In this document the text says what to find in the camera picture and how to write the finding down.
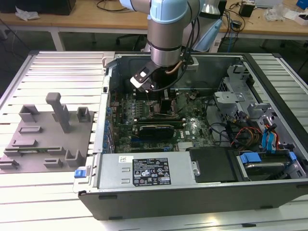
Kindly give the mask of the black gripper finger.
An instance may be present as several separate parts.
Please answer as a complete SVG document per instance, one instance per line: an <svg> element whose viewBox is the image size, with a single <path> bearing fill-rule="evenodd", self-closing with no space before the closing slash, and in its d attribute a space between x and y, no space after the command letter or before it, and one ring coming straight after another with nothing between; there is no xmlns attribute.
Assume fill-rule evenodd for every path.
<svg viewBox="0 0 308 231"><path fill-rule="evenodd" d="M168 98L162 98L160 101L160 113L161 114L170 114L172 113L172 104L173 104L173 99Z"/></svg>

